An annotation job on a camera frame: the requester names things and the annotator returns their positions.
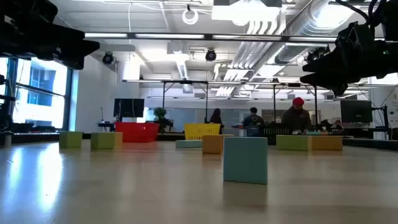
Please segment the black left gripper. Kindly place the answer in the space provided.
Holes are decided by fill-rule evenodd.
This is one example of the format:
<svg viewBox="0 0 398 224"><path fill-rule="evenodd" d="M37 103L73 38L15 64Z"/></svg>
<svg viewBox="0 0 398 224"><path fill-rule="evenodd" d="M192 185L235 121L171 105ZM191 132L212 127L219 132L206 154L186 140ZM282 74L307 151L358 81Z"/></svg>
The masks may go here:
<svg viewBox="0 0 398 224"><path fill-rule="evenodd" d="M53 59L73 70L83 70L84 57L100 48L99 42L83 40L84 38L84 32L56 24L18 27L3 22L1 53L23 57L35 55L38 58Z"/></svg>

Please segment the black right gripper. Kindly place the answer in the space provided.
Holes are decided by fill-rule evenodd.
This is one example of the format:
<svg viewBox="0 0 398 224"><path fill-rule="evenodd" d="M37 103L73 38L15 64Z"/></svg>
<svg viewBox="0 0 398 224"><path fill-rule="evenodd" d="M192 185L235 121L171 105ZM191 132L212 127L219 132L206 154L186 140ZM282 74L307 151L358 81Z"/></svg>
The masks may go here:
<svg viewBox="0 0 398 224"><path fill-rule="evenodd" d="M302 67L304 72L312 72L300 77L302 83L330 90L341 96L349 83L362 78L384 78L389 73L389 50L383 40L375 40L366 24L352 22L339 32L337 52L312 58ZM317 73L337 70L337 77Z"/></svg>

